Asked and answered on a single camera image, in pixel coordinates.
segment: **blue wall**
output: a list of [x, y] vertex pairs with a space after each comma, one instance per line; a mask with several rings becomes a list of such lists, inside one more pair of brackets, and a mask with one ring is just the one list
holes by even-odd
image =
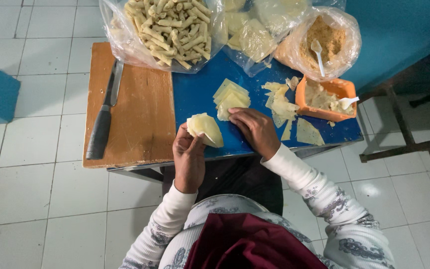
[[354, 82], [358, 94], [430, 54], [430, 1], [349, 0], [346, 12], [358, 20], [363, 45], [341, 78]]

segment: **white tiled floor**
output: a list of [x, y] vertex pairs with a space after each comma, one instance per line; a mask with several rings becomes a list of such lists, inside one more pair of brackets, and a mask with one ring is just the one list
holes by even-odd
[[[156, 183], [81, 168], [90, 51], [106, 40], [99, 0], [0, 0], [0, 69], [22, 82], [16, 117], [0, 125], [0, 268], [117, 268], [161, 202]], [[416, 142], [430, 104], [400, 97]], [[430, 156], [362, 164], [403, 144], [384, 97], [359, 106], [365, 140], [306, 159], [381, 223], [398, 269], [430, 268]], [[284, 182], [284, 216], [322, 253], [326, 223]]]

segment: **wooden cutting board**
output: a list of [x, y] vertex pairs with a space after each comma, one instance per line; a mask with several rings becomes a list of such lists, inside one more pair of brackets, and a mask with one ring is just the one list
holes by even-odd
[[173, 160], [176, 135], [170, 72], [124, 65], [104, 158], [86, 160], [92, 127], [114, 64], [110, 43], [92, 45], [82, 166], [111, 168]]

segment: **bag of breadcrumbs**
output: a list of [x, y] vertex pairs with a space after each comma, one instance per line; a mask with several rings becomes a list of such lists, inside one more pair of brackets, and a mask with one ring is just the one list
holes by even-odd
[[[321, 76], [318, 57], [311, 43], [318, 40], [325, 76]], [[333, 7], [313, 7], [303, 22], [291, 29], [275, 51], [280, 63], [302, 72], [315, 81], [341, 76], [356, 62], [361, 34], [356, 19]]]

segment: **maroon headscarf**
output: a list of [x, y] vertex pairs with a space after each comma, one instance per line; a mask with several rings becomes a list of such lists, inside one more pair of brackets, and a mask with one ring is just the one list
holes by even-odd
[[294, 235], [248, 213], [210, 213], [184, 269], [326, 269]]

